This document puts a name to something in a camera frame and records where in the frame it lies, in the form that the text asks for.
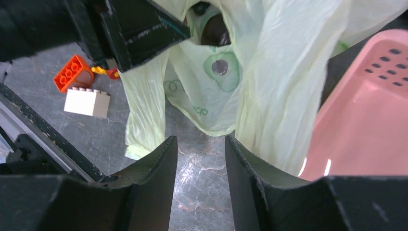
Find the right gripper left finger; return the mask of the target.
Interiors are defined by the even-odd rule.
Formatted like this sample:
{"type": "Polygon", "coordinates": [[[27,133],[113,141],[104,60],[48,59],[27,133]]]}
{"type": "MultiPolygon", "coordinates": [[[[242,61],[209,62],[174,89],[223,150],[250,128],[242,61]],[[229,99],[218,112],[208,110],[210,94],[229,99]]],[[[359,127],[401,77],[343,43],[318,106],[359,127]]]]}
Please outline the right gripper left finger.
{"type": "Polygon", "coordinates": [[[87,182],[36,157],[0,166],[3,231],[166,231],[178,163],[175,136],[128,167],[87,182]]]}

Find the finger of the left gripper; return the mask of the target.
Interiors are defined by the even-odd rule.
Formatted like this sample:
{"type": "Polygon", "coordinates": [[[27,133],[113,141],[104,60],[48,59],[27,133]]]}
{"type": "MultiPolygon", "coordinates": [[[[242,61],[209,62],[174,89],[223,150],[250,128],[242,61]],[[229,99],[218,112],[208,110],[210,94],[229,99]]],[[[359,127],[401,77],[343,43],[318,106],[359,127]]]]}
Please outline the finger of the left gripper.
{"type": "Polygon", "coordinates": [[[126,72],[191,37],[189,27],[152,0],[65,0],[78,45],[94,64],[126,72]]]}

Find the green avocado plastic bag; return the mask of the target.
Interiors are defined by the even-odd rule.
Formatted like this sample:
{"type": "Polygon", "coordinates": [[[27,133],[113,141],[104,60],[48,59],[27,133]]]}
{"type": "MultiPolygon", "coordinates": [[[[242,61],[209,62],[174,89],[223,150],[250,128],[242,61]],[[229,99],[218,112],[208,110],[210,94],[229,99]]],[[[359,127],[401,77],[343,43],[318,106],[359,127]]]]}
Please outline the green avocado plastic bag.
{"type": "Polygon", "coordinates": [[[328,60],[379,31],[405,0],[214,0],[231,36],[198,44],[207,17],[192,0],[160,0],[192,38],[121,73],[129,104],[125,156],[139,160],[165,139],[165,101],[210,136],[235,132],[251,152],[297,175],[310,144],[328,60]]]}

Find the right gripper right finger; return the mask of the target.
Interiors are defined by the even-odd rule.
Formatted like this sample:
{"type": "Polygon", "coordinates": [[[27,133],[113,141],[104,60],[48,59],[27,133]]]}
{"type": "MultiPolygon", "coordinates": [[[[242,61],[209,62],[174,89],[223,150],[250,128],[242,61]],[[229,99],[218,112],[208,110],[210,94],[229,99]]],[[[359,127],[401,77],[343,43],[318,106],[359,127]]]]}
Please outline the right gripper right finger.
{"type": "Polygon", "coordinates": [[[405,231],[408,179],[327,176],[307,181],[225,137],[225,158],[238,231],[405,231]]]}

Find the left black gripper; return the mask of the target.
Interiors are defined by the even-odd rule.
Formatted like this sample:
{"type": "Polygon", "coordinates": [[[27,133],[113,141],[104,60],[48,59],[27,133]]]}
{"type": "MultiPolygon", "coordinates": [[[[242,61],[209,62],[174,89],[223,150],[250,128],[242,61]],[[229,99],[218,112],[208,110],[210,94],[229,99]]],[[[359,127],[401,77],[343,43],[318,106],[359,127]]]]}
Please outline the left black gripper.
{"type": "Polygon", "coordinates": [[[93,62],[104,61],[104,8],[103,0],[2,0],[1,62],[74,42],[93,62]]]}

